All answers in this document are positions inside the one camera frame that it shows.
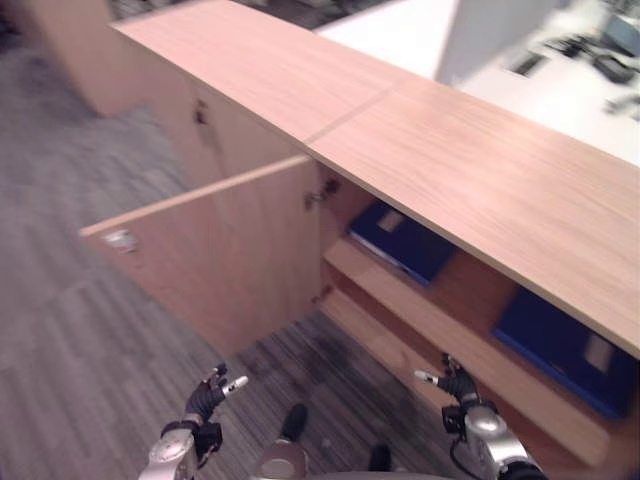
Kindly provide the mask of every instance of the white desk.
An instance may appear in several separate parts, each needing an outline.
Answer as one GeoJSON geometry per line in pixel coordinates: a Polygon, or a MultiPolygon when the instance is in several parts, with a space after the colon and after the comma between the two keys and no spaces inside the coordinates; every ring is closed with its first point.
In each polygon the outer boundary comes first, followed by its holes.
{"type": "Polygon", "coordinates": [[[458,0],[394,0],[315,32],[360,52],[433,79],[458,0]]]}
{"type": "MultiPolygon", "coordinates": [[[[326,25],[316,32],[338,43],[426,78],[435,77],[457,8],[457,0],[397,0],[326,25]]],[[[604,15],[598,0],[575,1],[559,10],[522,45],[568,33],[592,32],[604,15]]],[[[628,162],[640,165],[640,126],[629,111],[611,116],[607,99],[631,93],[615,85],[587,60],[571,60],[539,47],[551,58],[530,78],[506,69],[504,52],[456,88],[511,110],[628,162]]]]}
{"type": "Polygon", "coordinates": [[[547,57],[530,77],[509,71],[514,51],[505,52],[456,88],[584,143],[640,165],[640,122],[630,107],[620,114],[604,111],[607,99],[638,92],[638,77],[631,85],[616,85],[598,72],[587,58],[580,60],[540,46],[548,38],[593,32],[603,19],[599,2],[577,2],[554,14],[526,42],[530,50],[547,57]]]}

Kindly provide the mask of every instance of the cabinet hinge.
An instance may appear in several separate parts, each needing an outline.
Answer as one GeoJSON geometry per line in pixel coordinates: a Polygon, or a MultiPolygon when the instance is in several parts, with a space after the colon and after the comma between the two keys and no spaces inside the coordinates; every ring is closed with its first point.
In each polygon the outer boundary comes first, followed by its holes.
{"type": "Polygon", "coordinates": [[[322,190],[320,190],[320,192],[317,192],[317,193],[308,192],[304,196],[304,208],[305,208],[305,210],[311,210],[311,207],[313,207],[313,205],[315,203],[322,204],[322,203],[326,202],[327,199],[331,195],[336,193],[338,190],[340,190],[340,182],[338,182],[337,180],[334,180],[334,179],[327,180],[324,183],[324,185],[322,187],[322,190]]]}
{"type": "Polygon", "coordinates": [[[320,290],[320,295],[317,295],[311,299],[311,303],[314,305],[318,305],[320,302],[322,302],[322,300],[324,300],[327,297],[327,295],[331,293],[332,290],[333,290],[333,286],[325,285],[324,287],[322,287],[322,290],[320,290]]]}

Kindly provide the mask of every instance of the cabinet door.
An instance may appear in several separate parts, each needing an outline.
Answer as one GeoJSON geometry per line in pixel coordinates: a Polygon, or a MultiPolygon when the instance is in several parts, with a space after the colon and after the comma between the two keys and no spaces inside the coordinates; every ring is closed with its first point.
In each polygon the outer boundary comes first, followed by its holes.
{"type": "Polygon", "coordinates": [[[315,162],[296,156],[81,233],[229,355],[313,308],[320,292],[318,208],[307,209],[304,197],[316,185],[315,162]],[[107,240],[122,230],[135,239],[134,251],[119,253],[107,240]]]}

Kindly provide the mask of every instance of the wooden cabinet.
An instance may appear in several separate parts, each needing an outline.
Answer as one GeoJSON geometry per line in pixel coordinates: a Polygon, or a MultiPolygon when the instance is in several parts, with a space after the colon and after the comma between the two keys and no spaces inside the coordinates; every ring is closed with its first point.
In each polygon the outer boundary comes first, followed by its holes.
{"type": "Polygon", "coordinates": [[[17,14],[29,40],[50,60],[99,115],[113,115],[141,100],[125,43],[110,27],[107,0],[26,0],[17,14]]]}
{"type": "Polygon", "coordinates": [[[494,339],[516,283],[489,265],[459,251],[425,289],[345,237],[374,198],[297,155],[82,234],[222,355],[319,308],[437,408],[450,399],[412,372],[441,372],[441,352],[454,354],[552,478],[624,478],[637,412],[621,423],[600,417],[494,339]],[[327,180],[339,186],[322,198],[327,180]],[[136,251],[106,241],[122,229],[136,251]]]}
{"type": "Polygon", "coordinates": [[[450,352],[556,480],[637,466],[637,409],[601,417],[491,333],[522,284],[639,355],[636,167],[231,2],[119,29],[204,185],[83,231],[126,275],[225,355],[320,308],[438,407],[411,371],[450,352]],[[460,247],[430,288],[344,236],[376,197],[460,247]]]}

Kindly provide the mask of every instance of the cable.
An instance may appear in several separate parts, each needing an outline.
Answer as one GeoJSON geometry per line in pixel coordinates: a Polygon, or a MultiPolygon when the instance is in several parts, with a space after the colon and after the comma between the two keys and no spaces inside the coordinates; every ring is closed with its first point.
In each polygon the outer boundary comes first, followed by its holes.
{"type": "Polygon", "coordinates": [[[460,435],[453,442],[451,442],[451,447],[449,448],[449,457],[451,458],[451,461],[456,467],[458,467],[458,470],[466,473],[471,478],[475,480],[484,480],[483,478],[480,478],[476,474],[472,473],[467,467],[462,465],[460,460],[458,460],[458,458],[456,457],[456,447],[460,444],[461,441],[462,441],[462,435],[460,435]]]}

